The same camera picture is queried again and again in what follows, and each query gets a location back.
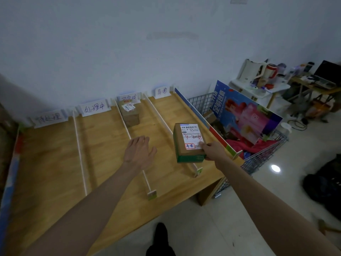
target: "metal wire cart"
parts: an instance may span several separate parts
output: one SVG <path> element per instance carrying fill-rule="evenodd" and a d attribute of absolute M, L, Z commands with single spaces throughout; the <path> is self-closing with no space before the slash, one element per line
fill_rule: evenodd
<path fill-rule="evenodd" d="M 209 106 L 211 103 L 212 95 L 213 93 L 200 95 L 197 97 L 189 98 L 188 101 L 196 108 L 197 111 L 199 111 L 203 115 L 210 109 Z M 273 154 L 288 140 L 288 138 L 281 132 L 275 130 L 271 134 L 270 140 L 275 140 L 278 142 L 245 159 L 245 162 L 241 167 L 248 174 L 251 175 L 252 173 L 258 171 L 258 169 L 273 156 Z M 218 198 L 221 195 L 221 191 L 226 189 L 228 186 L 230 186 L 228 180 L 224 181 L 214 194 L 214 197 Z"/>

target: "light switch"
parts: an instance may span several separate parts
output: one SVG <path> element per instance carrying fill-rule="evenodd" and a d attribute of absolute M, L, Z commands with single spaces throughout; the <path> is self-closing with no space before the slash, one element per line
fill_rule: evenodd
<path fill-rule="evenodd" d="M 231 0 L 231 4 L 247 4 L 248 0 Z"/>

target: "black shoe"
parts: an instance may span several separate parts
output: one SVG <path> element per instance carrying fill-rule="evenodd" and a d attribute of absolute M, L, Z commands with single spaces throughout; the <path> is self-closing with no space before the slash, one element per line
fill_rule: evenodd
<path fill-rule="evenodd" d="M 156 226 L 153 245 L 168 246 L 168 232 L 164 223 L 158 223 Z"/>

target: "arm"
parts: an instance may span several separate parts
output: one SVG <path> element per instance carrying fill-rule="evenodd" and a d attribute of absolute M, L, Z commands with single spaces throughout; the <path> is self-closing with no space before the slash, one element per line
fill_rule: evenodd
<path fill-rule="evenodd" d="M 277 256 L 341 255 L 313 225 L 264 188 L 226 155 L 218 143 L 201 144 L 208 160 L 223 172 L 264 240 Z"/>
<path fill-rule="evenodd" d="M 114 175 L 71 208 L 23 254 L 85 256 L 108 223 L 132 179 L 147 168 L 157 150 L 149 153 L 149 137 L 130 140 L 123 163 Z"/>

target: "person's left hand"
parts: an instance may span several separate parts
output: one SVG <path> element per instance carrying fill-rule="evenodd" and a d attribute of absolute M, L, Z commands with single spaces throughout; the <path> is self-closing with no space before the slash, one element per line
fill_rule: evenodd
<path fill-rule="evenodd" d="M 149 152 L 149 137 L 140 136 L 129 141 L 123 163 L 136 170 L 138 174 L 141 170 L 151 165 L 157 152 L 155 146 Z"/>

